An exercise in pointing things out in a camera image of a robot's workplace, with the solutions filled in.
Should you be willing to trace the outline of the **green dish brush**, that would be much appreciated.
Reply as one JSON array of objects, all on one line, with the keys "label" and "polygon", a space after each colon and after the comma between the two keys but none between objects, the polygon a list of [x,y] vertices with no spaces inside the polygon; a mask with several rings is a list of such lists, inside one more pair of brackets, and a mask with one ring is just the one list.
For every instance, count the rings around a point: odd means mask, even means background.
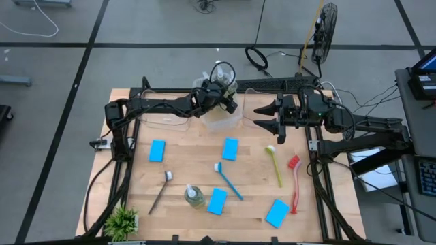
[{"label": "green dish brush", "polygon": [[283,187],[283,181],[282,181],[282,178],[281,178],[280,169],[279,169],[279,166],[278,166],[278,163],[277,163],[277,158],[276,158],[276,155],[275,155],[276,149],[275,149],[275,147],[273,145],[268,145],[265,148],[265,150],[266,150],[266,152],[272,158],[272,161],[273,161],[273,164],[274,164],[274,167],[275,167],[275,173],[276,173],[278,185],[279,185],[280,188],[282,188]]}]

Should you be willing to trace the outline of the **black keyboard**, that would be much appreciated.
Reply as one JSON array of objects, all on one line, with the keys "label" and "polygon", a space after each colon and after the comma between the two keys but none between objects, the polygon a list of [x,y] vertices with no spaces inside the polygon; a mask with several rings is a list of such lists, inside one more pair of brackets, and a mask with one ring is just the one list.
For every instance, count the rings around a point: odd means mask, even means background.
[{"label": "black keyboard", "polygon": [[436,161],[419,158],[417,163],[418,188],[423,195],[436,197]]},{"label": "black keyboard", "polygon": [[304,85],[317,85],[318,80],[314,76],[286,77],[286,78],[264,78],[237,80],[237,92],[244,93],[252,88],[262,93],[297,93],[298,89]]}]

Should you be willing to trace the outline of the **small green potted plant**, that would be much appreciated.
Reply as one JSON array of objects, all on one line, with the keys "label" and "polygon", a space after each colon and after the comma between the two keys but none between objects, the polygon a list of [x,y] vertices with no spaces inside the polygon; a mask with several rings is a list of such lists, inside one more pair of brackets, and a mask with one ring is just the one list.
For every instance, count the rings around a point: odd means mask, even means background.
[{"label": "small green potted plant", "polygon": [[138,211],[125,206],[116,207],[105,222],[104,233],[113,242],[127,241],[129,235],[138,232]]}]

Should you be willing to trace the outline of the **grey desk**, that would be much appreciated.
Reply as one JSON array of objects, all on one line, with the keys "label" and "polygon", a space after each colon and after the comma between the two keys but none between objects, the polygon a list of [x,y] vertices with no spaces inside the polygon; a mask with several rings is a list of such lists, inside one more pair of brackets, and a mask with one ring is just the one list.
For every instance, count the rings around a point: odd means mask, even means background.
[{"label": "grey desk", "polygon": [[409,85],[409,71],[394,72],[407,128],[414,145],[414,153],[401,157],[418,237],[436,243],[436,196],[423,195],[418,186],[420,160],[436,161],[436,105],[429,100],[417,100]]}]

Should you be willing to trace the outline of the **grey dish brush white bristles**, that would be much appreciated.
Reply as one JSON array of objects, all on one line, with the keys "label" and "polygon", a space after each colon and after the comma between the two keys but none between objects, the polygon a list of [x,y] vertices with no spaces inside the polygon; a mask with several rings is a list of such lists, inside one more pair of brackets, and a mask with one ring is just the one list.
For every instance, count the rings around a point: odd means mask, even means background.
[{"label": "grey dish brush white bristles", "polygon": [[165,172],[165,182],[164,182],[161,190],[159,191],[158,195],[156,196],[156,199],[154,200],[153,205],[151,206],[151,208],[148,212],[148,215],[151,215],[153,213],[154,209],[157,207],[157,205],[161,199],[161,196],[163,195],[163,192],[166,189],[169,181],[171,181],[171,179],[172,179],[172,172],[166,171]]}]

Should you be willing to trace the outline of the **red dish brush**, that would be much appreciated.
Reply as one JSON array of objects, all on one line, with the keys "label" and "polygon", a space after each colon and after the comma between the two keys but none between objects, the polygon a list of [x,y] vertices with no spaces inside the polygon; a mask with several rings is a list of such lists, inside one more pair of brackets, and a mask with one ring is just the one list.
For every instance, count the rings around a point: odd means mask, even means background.
[{"label": "red dish brush", "polygon": [[291,158],[288,163],[288,167],[292,170],[292,174],[294,177],[294,193],[292,195],[292,209],[291,213],[297,213],[298,201],[299,201],[299,181],[298,181],[298,170],[301,166],[301,160],[298,155],[295,155]]}]

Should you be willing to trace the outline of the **black laptop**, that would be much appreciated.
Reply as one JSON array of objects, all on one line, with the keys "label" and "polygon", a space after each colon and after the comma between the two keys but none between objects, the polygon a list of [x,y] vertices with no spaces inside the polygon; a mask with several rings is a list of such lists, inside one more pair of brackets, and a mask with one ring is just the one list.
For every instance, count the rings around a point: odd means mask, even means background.
[{"label": "black laptop", "polygon": [[407,82],[418,101],[436,100],[436,47],[409,69]]}]

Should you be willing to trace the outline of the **grey cart base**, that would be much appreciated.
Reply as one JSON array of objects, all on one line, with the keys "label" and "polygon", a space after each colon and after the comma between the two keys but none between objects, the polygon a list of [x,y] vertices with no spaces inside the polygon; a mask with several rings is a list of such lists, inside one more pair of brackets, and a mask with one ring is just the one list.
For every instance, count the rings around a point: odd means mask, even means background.
[{"label": "grey cart base", "polygon": [[72,0],[11,0],[15,5],[33,4],[33,5],[64,5],[69,8],[72,6]]}]

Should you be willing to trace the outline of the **blue dish brush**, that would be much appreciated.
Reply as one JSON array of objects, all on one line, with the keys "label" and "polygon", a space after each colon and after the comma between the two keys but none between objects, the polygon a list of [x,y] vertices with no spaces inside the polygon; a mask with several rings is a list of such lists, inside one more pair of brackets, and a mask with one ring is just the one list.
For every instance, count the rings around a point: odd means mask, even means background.
[{"label": "blue dish brush", "polygon": [[219,173],[219,175],[224,179],[224,181],[227,183],[227,185],[232,189],[232,191],[235,193],[235,195],[243,201],[243,196],[238,192],[238,190],[235,188],[235,186],[228,180],[226,175],[223,172],[222,163],[218,162],[214,164],[214,170]]}]

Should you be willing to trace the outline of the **blue cellulose sponge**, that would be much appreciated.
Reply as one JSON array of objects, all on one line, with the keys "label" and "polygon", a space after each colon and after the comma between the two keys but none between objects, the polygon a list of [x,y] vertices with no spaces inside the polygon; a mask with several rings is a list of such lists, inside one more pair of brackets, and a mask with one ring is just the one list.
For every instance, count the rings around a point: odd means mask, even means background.
[{"label": "blue cellulose sponge", "polygon": [[285,217],[290,211],[290,206],[280,199],[276,199],[273,202],[271,209],[266,215],[265,221],[278,229],[281,227]]},{"label": "blue cellulose sponge", "polygon": [[166,142],[164,140],[153,140],[149,151],[148,160],[151,162],[162,162],[164,159]]},{"label": "blue cellulose sponge", "polygon": [[238,154],[238,144],[239,141],[235,138],[225,138],[222,158],[229,161],[235,161]]},{"label": "blue cellulose sponge", "polygon": [[227,196],[228,193],[225,190],[214,188],[207,211],[212,214],[222,215]]}]

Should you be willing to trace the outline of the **tall clear plastic bin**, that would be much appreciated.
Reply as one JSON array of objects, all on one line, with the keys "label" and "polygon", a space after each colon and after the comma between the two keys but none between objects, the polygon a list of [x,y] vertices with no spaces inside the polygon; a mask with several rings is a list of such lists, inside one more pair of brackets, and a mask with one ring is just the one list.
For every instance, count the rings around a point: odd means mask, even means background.
[{"label": "tall clear plastic bin", "polygon": [[237,104],[233,114],[226,111],[226,106],[222,103],[215,106],[211,111],[200,117],[202,124],[210,132],[218,132],[233,129],[243,117],[243,106],[237,92],[233,94],[233,100]]}]

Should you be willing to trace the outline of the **white power adapter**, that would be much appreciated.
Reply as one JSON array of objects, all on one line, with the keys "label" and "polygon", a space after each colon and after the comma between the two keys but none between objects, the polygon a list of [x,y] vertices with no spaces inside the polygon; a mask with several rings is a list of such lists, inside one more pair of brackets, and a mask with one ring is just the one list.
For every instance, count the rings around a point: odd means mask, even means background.
[{"label": "white power adapter", "polygon": [[94,149],[95,152],[111,149],[110,142],[107,139],[97,138],[96,140],[91,140],[89,146]]}]

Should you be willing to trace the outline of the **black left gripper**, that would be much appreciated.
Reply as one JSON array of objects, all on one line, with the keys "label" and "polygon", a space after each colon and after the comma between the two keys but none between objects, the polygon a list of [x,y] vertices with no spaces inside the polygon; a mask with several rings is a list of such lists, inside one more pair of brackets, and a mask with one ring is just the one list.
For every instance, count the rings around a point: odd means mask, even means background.
[{"label": "black left gripper", "polygon": [[234,99],[235,92],[228,92],[224,84],[220,82],[211,82],[210,80],[203,80],[198,87],[197,99],[203,112],[212,110],[215,106],[225,106],[225,110],[229,114],[235,113],[238,104]]}]

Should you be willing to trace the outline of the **black floor fan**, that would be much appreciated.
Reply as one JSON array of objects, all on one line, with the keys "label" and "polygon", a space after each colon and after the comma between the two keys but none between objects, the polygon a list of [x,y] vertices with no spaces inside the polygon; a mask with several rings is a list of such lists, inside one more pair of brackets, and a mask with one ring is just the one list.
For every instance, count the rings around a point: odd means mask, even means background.
[{"label": "black floor fan", "polygon": [[333,3],[327,3],[321,9],[320,16],[315,23],[311,55],[311,59],[315,64],[322,64],[326,61],[330,52],[336,23],[337,6]]}]

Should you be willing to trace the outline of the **low clear plastic bin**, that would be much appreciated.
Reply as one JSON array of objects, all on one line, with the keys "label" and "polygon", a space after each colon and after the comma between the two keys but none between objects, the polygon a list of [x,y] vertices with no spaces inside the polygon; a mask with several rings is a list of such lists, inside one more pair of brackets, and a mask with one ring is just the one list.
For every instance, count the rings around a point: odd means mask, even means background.
[{"label": "low clear plastic bin", "polygon": [[[141,94],[142,99],[168,99],[174,100],[182,97],[184,94],[179,93],[157,93],[147,89]],[[156,129],[165,129],[172,131],[186,131],[189,128],[190,119],[181,118],[173,114],[143,114],[140,122],[147,127]]]},{"label": "low clear plastic bin", "polygon": [[261,93],[252,88],[245,91],[243,96],[243,125],[253,129],[263,130],[254,123],[255,120],[272,120],[277,118],[277,113],[273,116],[256,114],[254,109],[270,105],[277,95],[274,93]]}]

